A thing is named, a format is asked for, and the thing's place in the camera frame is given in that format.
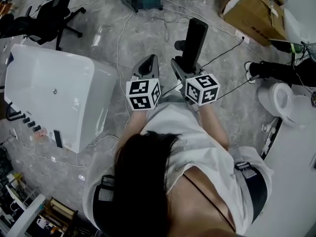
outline black handle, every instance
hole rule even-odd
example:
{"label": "black handle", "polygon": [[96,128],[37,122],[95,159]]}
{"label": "black handle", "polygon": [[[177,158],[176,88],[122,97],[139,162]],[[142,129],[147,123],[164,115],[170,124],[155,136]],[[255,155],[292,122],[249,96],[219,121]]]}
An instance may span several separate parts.
{"label": "black handle", "polygon": [[30,121],[31,121],[30,118],[26,118],[26,119],[22,120],[23,124],[26,124],[26,123],[28,123]]}
{"label": "black handle", "polygon": [[177,47],[183,50],[180,67],[184,72],[194,73],[196,71],[196,64],[201,54],[207,29],[208,25],[206,23],[197,18],[192,18],[189,22],[184,46],[180,45],[180,43],[183,44],[183,42],[177,43]]}
{"label": "black handle", "polygon": [[8,107],[6,108],[6,110],[5,110],[5,117],[6,117],[6,119],[8,120],[8,121],[15,121],[15,120],[18,120],[18,119],[25,119],[25,114],[23,114],[23,115],[20,115],[20,116],[17,116],[17,117],[14,117],[14,116],[16,116],[16,115],[19,115],[19,114],[21,114],[21,111],[19,111],[19,112],[10,112],[10,107],[11,107],[11,105],[12,105],[13,103],[11,102],[11,103],[9,103],[9,105],[8,105]]}
{"label": "black handle", "polygon": [[37,132],[39,130],[41,130],[41,126],[40,125],[38,125],[36,127],[33,127],[33,132]]}
{"label": "black handle", "polygon": [[32,121],[32,122],[28,123],[28,128],[30,128],[30,127],[32,127],[32,126],[34,126],[34,125],[35,125],[35,122]]}

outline black chair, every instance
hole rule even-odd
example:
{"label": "black chair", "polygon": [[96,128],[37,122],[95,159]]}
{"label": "black chair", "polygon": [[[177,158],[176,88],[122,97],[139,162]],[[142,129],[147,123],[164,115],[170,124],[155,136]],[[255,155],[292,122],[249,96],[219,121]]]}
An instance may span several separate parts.
{"label": "black chair", "polygon": [[25,17],[14,19],[11,14],[0,19],[0,39],[18,35],[26,35],[31,40],[42,45],[57,38],[56,50],[59,46],[64,29],[74,32],[78,38],[82,33],[70,28],[67,24],[80,12],[85,13],[82,7],[76,12],[70,13],[68,9],[70,0],[53,0],[43,5],[36,18],[30,17],[32,7],[27,10]]}

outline white fabric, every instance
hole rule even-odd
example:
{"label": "white fabric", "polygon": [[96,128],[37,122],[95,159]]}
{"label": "white fabric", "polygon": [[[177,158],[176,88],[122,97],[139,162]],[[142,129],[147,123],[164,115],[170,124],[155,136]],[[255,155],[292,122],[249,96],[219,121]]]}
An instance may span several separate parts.
{"label": "white fabric", "polygon": [[[181,134],[170,155],[168,191],[172,189],[184,171],[192,166],[198,167],[210,179],[229,208],[237,234],[244,234],[252,218],[249,218],[246,202],[237,183],[233,157],[204,131],[197,116],[184,103],[160,104],[155,110],[149,112],[147,119],[148,123],[142,134],[147,131]],[[260,168],[267,184],[269,198],[273,171],[264,164],[254,148],[240,147],[239,151],[245,161]],[[95,156],[86,181],[83,208],[87,218],[94,225],[92,212],[94,191],[103,175],[113,174],[112,164],[113,157]]]}

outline black cable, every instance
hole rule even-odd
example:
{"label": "black cable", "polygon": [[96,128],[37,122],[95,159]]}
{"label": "black cable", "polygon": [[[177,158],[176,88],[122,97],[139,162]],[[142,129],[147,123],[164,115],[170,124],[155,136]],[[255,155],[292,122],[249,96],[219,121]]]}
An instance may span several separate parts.
{"label": "black cable", "polygon": [[243,86],[244,84],[246,84],[247,82],[249,82],[250,80],[245,81],[243,84],[239,85],[238,87],[236,87],[235,89],[231,90],[230,92],[224,94],[223,96],[217,98],[217,100],[221,99],[222,97],[225,97],[226,95],[232,93],[234,90],[238,89],[239,87]]}
{"label": "black cable", "polygon": [[171,90],[168,90],[166,93],[164,93],[164,94],[162,95],[162,97],[163,97],[164,95],[168,94],[170,91],[174,90],[174,89],[175,89],[176,87],[178,87],[179,85],[181,85],[181,83],[179,83],[177,86],[174,86]]}
{"label": "black cable", "polygon": [[220,54],[219,56],[217,56],[216,58],[214,58],[213,60],[211,60],[209,63],[205,64],[204,66],[202,66],[202,68],[204,68],[205,66],[207,66],[208,64],[210,64],[212,61],[216,60],[217,58],[221,57],[224,54],[227,54],[229,51],[232,51],[235,47],[238,47],[239,45],[241,45],[241,43],[243,42],[245,38],[242,37],[242,40],[239,44],[237,44],[236,46],[234,46],[232,49],[229,49],[228,51],[226,51],[225,53]]}
{"label": "black cable", "polygon": [[208,198],[208,196],[205,195],[204,192],[201,191],[201,189],[200,189],[189,177],[187,177],[185,174],[183,174],[183,175],[184,175],[184,177],[185,177],[186,179],[188,179],[189,182],[190,182],[191,184],[193,184],[193,186],[194,186],[199,192],[201,192],[201,194],[214,206],[214,208],[218,211],[219,214],[221,214],[222,218],[227,222],[227,224],[231,227],[231,229],[232,229],[233,232],[235,233],[235,232],[236,232],[235,228],[232,226],[232,224],[229,222],[229,220],[225,217],[225,215],[221,212],[221,210],[213,203],[213,201],[210,200],[210,199]]}
{"label": "black cable", "polygon": [[7,142],[7,141],[11,138],[11,136],[14,137],[14,135],[13,135],[13,134],[11,133],[11,131],[9,130],[9,138],[7,138],[5,141],[1,142],[1,143],[0,143],[0,146],[2,146],[5,142]]}
{"label": "black cable", "polygon": [[[209,63],[207,63],[207,64],[205,64],[204,66],[202,66],[202,68],[205,67],[205,66],[207,66],[208,64],[210,64],[212,61],[216,60],[217,58],[221,57],[222,55],[228,53],[229,51],[232,51],[232,50],[233,50],[234,48],[236,48],[237,46],[241,45],[244,39],[245,39],[245,38],[242,37],[242,40],[241,40],[241,42],[240,42],[239,44],[237,44],[236,46],[234,46],[232,49],[226,51],[225,53],[220,54],[219,56],[217,56],[216,58],[214,58],[213,60],[211,60]],[[243,86],[246,82],[244,82],[242,85],[238,86],[238,87],[235,88],[235,89],[238,89],[239,87]],[[171,90],[168,90],[166,93],[164,93],[164,94],[162,95],[162,97],[163,97],[164,95],[168,94],[170,91],[174,90],[174,89],[175,89],[176,87],[178,87],[179,85],[181,85],[181,83],[178,84],[177,86],[174,86]]]}

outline concrete floor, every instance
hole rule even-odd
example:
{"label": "concrete floor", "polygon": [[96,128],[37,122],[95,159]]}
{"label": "concrete floor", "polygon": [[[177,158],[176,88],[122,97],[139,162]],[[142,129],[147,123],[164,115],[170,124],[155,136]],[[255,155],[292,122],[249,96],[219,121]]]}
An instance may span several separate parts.
{"label": "concrete floor", "polygon": [[[32,14],[41,3],[44,4],[43,0],[14,1],[17,6],[20,6],[15,12],[16,16],[24,15],[31,5],[33,6]],[[69,8],[92,1],[95,0],[71,0]],[[220,0],[169,1],[183,5],[226,31],[235,34],[236,29],[218,17],[218,1]],[[163,5],[172,10],[193,15],[188,10],[169,2],[163,1]],[[86,8],[87,13],[78,15],[70,23],[71,27],[83,32],[83,37],[78,39],[73,33],[65,31],[61,41],[63,51],[87,56],[100,62],[107,61],[116,68],[118,37],[122,32],[125,21],[132,12],[119,0],[102,0],[83,7]],[[168,23],[169,40],[165,41],[168,38],[167,36],[164,38],[164,22],[161,20],[150,22],[153,21],[153,16],[159,16],[167,21],[181,21],[183,23]],[[170,66],[170,60],[179,55],[179,52],[174,48],[174,43],[177,40],[184,40],[186,37],[188,19],[183,17],[190,18],[166,9],[163,11],[152,9],[149,11],[142,10],[129,19],[119,42],[118,64],[122,74],[122,85],[125,85],[125,82],[129,80],[133,66],[150,54],[158,56],[160,82],[164,86],[163,91],[166,92],[177,84],[176,76]],[[21,43],[21,41],[22,37],[0,39],[0,50],[6,46],[6,50],[0,55],[0,85],[5,83],[5,63],[12,45]],[[42,47],[54,49],[55,43],[56,41],[52,41],[42,45]],[[25,44],[38,46],[31,40],[27,40]],[[210,26],[198,62],[204,65],[236,44],[237,41],[233,37]],[[289,61],[286,54],[278,52],[273,47],[262,47],[254,41],[247,46],[266,61],[280,63]],[[220,82],[220,95],[246,81],[244,63],[247,61],[260,62],[261,59],[241,45],[205,67]],[[273,117],[258,102],[256,92],[260,84],[260,80],[257,80],[256,84],[247,83],[213,104],[220,121],[230,136],[232,146],[253,146],[257,151],[261,151],[263,147],[266,135],[261,132],[261,126],[266,122],[271,122]],[[111,99],[104,132],[97,139],[107,134],[120,137],[127,119],[125,96],[119,87],[119,83],[117,83]],[[12,131],[13,128],[16,129],[19,139],[25,142],[36,154],[47,158],[54,157],[56,160],[77,165],[75,153],[67,149],[57,148],[54,142],[48,138],[40,142],[31,142],[29,140],[29,136],[32,134],[31,130],[23,125],[21,120],[14,122],[0,121],[1,142],[8,137],[9,129]],[[115,142],[115,138],[109,137],[100,141],[96,146],[88,147],[78,155],[79,163],[81,165],[89,164],[95,153],[103,153],[111,149]],[[84,181],[79,179],[79,175],[86,177],[89,167],[76,167],[53,162],[46,158],[39,158],[17,140],[8,141],[5,146],[12,159],[14,169],[22,171],[31,185],[38,187],[47,198],[55,197],[70,208],[82,213],[81,198]]]}

